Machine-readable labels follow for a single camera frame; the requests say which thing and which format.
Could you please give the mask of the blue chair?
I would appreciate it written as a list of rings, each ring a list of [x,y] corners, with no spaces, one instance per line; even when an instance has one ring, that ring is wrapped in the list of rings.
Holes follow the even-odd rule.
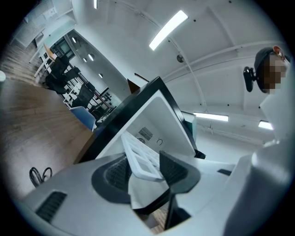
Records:
[[[70,108],[72,114],[89,130],[94,131],[95,117],[83,106]]]

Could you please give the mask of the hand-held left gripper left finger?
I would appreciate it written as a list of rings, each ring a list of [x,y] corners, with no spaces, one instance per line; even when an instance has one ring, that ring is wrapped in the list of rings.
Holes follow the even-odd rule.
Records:
[[[154,236],[109,180],[124,153],[73,165],[29,193],[17,208],[42,236]]]

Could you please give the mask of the wooden desk with white legs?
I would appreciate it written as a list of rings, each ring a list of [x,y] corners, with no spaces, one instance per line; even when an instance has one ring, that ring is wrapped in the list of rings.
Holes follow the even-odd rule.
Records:
[[[42,64],[39,66],[39,68],[37,69],[36,73],[34,74],[34,78],[37,78],[39,72],[41,71],[41,69],[43,67],[46,66],[48,60],[50,59],[51,62],[54,62],[57,58],[57,55],[51,51],[51,49],[49,47],[47,47],[45,45],[45,43],[40,46],[40,48],[37,49],[37,51],[33,54],[33,56],[31,57],[31,59],[29,60],[29,63],[31,64],[34,60],[34,58],[39,55],[40,57],[42,57],[44,54],[47,55],[47,57],[42,61]]]

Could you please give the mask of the hair clip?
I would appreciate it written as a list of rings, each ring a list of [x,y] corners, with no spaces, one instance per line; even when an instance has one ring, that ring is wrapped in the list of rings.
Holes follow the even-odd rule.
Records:
[[[273,46],[273,51],[282,61],[290,62],[290,58],[283,53],[279,46]]]

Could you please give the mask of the white plastic grid tray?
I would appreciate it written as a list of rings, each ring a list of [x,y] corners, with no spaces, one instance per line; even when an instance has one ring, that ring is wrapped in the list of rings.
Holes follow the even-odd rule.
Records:
[[[124,152],[135,177],[152,182],[162,182],[159,154],[125,131],[121,135]]]

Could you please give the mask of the black and white appliance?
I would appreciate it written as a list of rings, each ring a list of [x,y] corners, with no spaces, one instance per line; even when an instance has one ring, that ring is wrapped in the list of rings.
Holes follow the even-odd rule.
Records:
[[[85,146],[80,162],[125,154],[121,140],[125,131],[158,154],[165,151],[205,158],[184,126],[182,112],[161,78],[150,81],[114,109],[94,131],[94,140]],[[148,215],[169,201],[170,191],[165,179],[162,182],[139,179],[132,173],[129,163],[127,168],[126,171],[115,168],[109,180],[128,193],[137,213]]]

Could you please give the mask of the black office chair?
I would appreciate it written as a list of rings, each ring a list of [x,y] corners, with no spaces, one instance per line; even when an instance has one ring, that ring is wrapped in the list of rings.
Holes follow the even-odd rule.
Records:
[[[45,84],[48,89],[55,91],[57,94],[65,94],[65,86],[67,82],[77,76],[72,68],[65,73],[69,66],[69,58],[64,54],[62,57],[57,57],[51,65],[51,72],[46,76]]]
[[[84,83],[81,86],[80,92],[77,95],[77,98],[72,102],[71,107],[82,106],[84,108],[88,107],[88,104],[94,97],[95,87],[91,83]]]

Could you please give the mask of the teal hardcover book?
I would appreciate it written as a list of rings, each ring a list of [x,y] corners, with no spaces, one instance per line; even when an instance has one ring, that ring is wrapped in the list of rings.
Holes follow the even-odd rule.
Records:
[[[192,135],[194,142],[197,138],[197,117],[189,112],[181,111],[183,116],[183,124],[187,127],[188,131]]]

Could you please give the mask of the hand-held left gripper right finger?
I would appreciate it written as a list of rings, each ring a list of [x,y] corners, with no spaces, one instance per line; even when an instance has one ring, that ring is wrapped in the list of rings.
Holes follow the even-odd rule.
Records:
[[[159,153],[160,172],[170,191],[161,236],[222,236],[228,207],[219,201],[234,164]]]

